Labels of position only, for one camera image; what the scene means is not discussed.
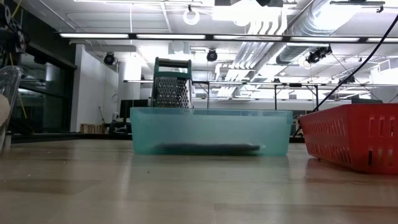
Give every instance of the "clear plastic container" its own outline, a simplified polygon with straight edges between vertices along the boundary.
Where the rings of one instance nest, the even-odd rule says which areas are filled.
[[[284,156],[291,111],[131,108],[140,154],[249,153]]]
[[[0,154],[22,74],[23,69],[17,66],[0,70]]]

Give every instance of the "ceiling beam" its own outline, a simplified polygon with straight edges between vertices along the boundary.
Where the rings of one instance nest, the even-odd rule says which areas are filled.
[[[247,34],[138,34],[138,33],[58,33],[66,39],[84,40],[202,40],[221,42],[282,42],[300,44],[376,44],[382,37],[358,36],[296,36]],[[398,37],[388,37],[384,44],[398,44]]]

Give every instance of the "box grater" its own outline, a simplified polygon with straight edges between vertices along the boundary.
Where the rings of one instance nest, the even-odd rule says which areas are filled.
[[[159,67],[186,68],[185,72],[160,72]],[[156,58],[151,107],[192,108],[191,60]]]

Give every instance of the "overhead lamp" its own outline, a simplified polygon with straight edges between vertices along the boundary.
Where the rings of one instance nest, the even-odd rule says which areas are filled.
[[[243,82],[209,82],[209,84],[241,85]]]
[[[314,44],[314,43],[286,43],[289,47],[328,47],[329,44]]]
[[[80,33],[61,33],[63,38],[71,39],[128,39],[128,34],[80,34]]]
[[[370,43],[378,43],[381,41],[381,38],[368,38],[366,42]],[[384,42],[390,43],[390,42],[398,42],[398,38],[385,38]]]
[[[359,37],[291,37],[296,42],[357,42]]]
[[[191,1],[191,0],[75,0],[75,2],[100,2],[106,4],[159,4],[159,3],[168,3],[168,4],[192,4],[192,5],[202,5],[201,1]]]
[[[331,47],[320,47],[316,50],[310,51],[310,55],[305,59],[308,63],[318,63],[321,59],[325,58],[326,55],[332,54]]]
[[[106,56],[104,58],[104,63],[106,65],[114,65],[116,63],[116,58],[114,57],[114,52],[106,53]]]
[[[185,35],[185,34],[137,34],[137,39],[184,39],[184,40],[204,40],[205,35]]]
[[[210,49],[207,53],[206,59],[208,62],[215,62],[217,60],[217,53],[215,49]]]
[[[193,12],[195,14],[193,16],[193,18],[191,18],[191,19],[188,18],[188,13],[190,13],[190,12]],[[196,9],[192,9],[191,5],[188,5],[188,9],[185,10],[184,14],[182,15],[182,19],[188,25],[191,25],[191,26],[196,25],[200,20],[199,11]]]
[[[260,35],[214,35],[215,40],[253,40],[253,41],[281,41],[282,37]]]
[[[128,83],[153,83],[153,80],[125,80]]]

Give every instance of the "wooden table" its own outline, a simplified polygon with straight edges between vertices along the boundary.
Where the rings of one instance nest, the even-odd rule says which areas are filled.
[[[14,145],[0,223],[398,223],[398,177],[308,156],[134,155],[131,141]]]

